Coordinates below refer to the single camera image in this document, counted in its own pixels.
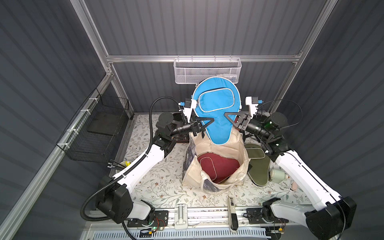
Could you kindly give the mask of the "white clamp on rail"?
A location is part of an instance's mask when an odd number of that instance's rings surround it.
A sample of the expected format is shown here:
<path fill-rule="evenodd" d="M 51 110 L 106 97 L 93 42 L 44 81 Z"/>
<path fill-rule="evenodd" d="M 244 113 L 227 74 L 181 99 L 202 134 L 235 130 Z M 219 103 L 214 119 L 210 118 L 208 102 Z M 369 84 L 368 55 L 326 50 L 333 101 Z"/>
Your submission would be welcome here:
<path fill-rule="evenodd" d="M 186 204 L 179 204 L 174 209 L 175 220 L 174 227 L 175 230 L 184 230 L 187 229 L 188 224 L 188 206 Z"/>

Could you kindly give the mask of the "maroon paddle case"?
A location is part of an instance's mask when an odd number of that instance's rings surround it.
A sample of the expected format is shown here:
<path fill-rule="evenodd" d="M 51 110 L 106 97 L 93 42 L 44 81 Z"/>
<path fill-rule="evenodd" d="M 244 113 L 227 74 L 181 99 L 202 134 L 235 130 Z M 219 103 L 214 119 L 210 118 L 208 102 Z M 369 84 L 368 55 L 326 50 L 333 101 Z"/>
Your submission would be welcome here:
<path fill-rule="evenodd" d="M 225 158 L 215 153 L 198 156 L 198 162 L 211 181 L 216 184 L 225 181 L 240 167 L 238 160 Z"/>

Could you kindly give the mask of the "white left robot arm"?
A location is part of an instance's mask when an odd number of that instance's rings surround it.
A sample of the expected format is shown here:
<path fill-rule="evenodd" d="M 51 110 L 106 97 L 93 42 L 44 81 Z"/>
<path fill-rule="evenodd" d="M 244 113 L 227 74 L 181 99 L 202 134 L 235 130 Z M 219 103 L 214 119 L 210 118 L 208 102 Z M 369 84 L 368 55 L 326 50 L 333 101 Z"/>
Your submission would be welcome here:
<path fill-rule="evenodd" d="M 150 224 L 155 217 L 155 208 L 144 200 L 134 201 L 131 194 L 142 178 L 173 150 L 177 137 L 203 133 L 214 122 L 192 114 L 191 102 L 179 104 L 181 118 L 175 114 L 162 113 L 155 125 L 150 124 L 150 144 L 147 150 L 129 166 L 111 178 L 102 181 L 96 194 L 96 206 L 107 220 L 121 224 L 127 219 L 137 219 Z"/>

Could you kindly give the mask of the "cream canvas tote bag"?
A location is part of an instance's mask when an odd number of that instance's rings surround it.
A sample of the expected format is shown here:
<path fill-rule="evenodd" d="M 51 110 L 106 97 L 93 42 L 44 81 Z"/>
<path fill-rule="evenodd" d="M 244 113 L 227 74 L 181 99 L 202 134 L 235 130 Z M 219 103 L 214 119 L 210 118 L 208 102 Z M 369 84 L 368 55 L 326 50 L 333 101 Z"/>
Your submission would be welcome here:
<path fill-rule="evenodd" d="M 214 144 L 208 136 L 190 135 L 183 164 L 183 186 L 218 194 L 242 185 L 249 167 L 243 135 L 232 129 L 227 143 Z"/>

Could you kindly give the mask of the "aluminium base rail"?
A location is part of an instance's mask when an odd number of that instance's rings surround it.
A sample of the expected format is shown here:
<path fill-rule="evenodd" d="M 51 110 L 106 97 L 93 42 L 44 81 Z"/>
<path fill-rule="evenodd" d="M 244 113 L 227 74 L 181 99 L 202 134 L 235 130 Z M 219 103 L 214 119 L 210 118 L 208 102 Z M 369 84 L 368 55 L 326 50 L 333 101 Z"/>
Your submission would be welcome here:
<path fill-rule="evenodd" d="M 188 228 L 229 228 L 230 213 L 228 207 L 189 208 L 187 209 Z M 263 207 L 235 207 L 239 227 L 277 228 L 278 226 L 298 225 L 299 221 L 292 217 L 281 220 L 265 220 L 262 216 Z M 125 224 L 129 230 L 158 227 L 174 229 L 179 220 L 179 205 L 175 208 L 155 209 L 155 217 L 151 223 L 128 218 Z"/>

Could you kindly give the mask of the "white cup with pens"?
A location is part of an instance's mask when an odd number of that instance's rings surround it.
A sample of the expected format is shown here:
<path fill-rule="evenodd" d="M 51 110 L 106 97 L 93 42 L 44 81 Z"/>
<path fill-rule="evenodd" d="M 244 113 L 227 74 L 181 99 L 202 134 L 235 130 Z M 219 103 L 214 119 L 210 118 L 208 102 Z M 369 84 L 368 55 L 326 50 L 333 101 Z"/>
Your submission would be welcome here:
<path fill-rule="evenodd" d="M 112 169 L 114 174 L 117 174 L 120 171 L 122 171 L 123 169 L 125 169 L 126 167 L 128 167 L 130 164 L 131 164 L 131 162 L 129 162 L 129 161 L 123 161 L 123 162 L 118 163 L 116 161 L 110 160 L 108 162 L 108 168 Z"/>

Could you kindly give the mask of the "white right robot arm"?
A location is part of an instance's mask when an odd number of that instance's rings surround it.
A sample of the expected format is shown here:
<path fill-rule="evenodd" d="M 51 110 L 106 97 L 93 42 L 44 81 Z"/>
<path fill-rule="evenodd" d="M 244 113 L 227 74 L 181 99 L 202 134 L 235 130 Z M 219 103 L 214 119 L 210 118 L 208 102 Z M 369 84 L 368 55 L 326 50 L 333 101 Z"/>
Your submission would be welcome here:
<path fill-rule="evenodd" d="M 273 224 L 279 219 L 289 220 L 307 227 L 319 240 L 340 240 L 344 231 L 352 225 L 356 202 L 329 187 L 290 147 L 283 136 L 291 127 L 284 114 L 274 112 L 263 119 L 258 115 L 258 109 L 265 103 L 258 98 L 246 98 L 250 110 L 248 114 L 232 112 L 236 104 L 236 100 L 226 100 L 224 116 L 241 132 L 258 138 L 265 154 L 298 184 L 311 202 L 301 207 L 274 197 L 263 203 L 263 220 Z"/>

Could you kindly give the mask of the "white black handheld tool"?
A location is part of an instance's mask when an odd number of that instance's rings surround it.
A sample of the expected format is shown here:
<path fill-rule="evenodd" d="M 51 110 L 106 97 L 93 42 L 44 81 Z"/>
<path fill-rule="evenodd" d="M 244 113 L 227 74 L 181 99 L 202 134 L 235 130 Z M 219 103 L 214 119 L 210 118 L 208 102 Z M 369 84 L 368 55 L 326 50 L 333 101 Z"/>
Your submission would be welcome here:
<path fill-rule="evenodd" d="M 239 223 L 233 197 L 228 197 L 228 215 L 230 231 L 235 233 L 239 228 Z"/>

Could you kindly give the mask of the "small pink white object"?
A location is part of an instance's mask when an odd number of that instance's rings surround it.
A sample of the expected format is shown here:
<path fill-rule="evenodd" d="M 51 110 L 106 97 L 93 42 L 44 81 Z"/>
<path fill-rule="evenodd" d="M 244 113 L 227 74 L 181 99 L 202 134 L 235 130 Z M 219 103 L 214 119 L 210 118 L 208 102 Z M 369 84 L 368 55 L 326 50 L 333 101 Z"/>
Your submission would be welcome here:
<path fill-rule="evenodd" d="M 299 188 L 298 184 L 295 181 L 292 181 L 291 186 L 290 186 L 290 190 L 293 192 L 296 192 L 298 190 L 298 188 Z"/>

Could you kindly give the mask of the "blue paddle case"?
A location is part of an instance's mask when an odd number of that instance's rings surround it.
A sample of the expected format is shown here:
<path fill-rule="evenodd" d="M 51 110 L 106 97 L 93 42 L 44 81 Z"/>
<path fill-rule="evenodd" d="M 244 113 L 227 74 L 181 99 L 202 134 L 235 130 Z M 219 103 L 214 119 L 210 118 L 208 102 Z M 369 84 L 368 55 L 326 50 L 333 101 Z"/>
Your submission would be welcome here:
<path fill-rule="evenodd" d="M 197 101 L 194 109 L 197 117 L 215 119 L 206 128 L 210 140 L 216 145 L 226 144 L 231 137 L 233 125 L 224 113 L 237 113 L 242 108 L 241 96 L 235 84 L 224 78 L 205 79 L 195 88 L 192 99 Z"/>

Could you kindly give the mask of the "markers in white basket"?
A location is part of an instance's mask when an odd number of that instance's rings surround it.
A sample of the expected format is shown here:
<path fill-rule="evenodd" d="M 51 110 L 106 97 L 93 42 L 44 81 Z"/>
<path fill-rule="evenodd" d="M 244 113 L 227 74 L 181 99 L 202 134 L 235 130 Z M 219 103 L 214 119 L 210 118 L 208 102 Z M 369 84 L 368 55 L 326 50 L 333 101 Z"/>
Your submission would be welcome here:
<path fill-rule="evenodd" d="M 215 78 L 215 77 L 227 79 L 227 80 L 233 82 L 234 84 L 237 84 L 239 81 L 239 75 L 238 74 L 219 74 L 219 75 L 215 75 L 215 76 L 198 76 L 196 78 L 195 82 L 200 83 L 205 79 Z"/>

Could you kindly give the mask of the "pale green mug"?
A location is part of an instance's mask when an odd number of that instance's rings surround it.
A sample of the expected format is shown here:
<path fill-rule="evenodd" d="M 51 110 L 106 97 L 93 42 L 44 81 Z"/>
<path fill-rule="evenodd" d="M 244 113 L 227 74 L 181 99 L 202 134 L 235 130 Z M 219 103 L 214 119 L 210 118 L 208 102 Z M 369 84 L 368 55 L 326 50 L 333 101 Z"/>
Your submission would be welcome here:
<path fill-rule="evenodd" d="M 288 180 L 290 177 L 282 170 L 271 169 L 269 172 L 269 181 L 279 184 L 282 181 Z"/>

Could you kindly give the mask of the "green paddle case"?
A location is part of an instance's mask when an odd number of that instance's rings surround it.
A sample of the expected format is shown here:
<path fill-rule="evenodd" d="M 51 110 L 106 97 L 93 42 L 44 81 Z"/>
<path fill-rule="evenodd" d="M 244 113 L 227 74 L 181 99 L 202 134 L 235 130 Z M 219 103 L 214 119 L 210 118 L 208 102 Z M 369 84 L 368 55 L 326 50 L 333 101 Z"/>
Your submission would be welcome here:
<path fill-rule="evenodd" d="M 270 158 L 260 145 L 246 143 L 245 148 L 250 159 L 248 176 L 253 184 L 263 187 L 269 182 Z"/>

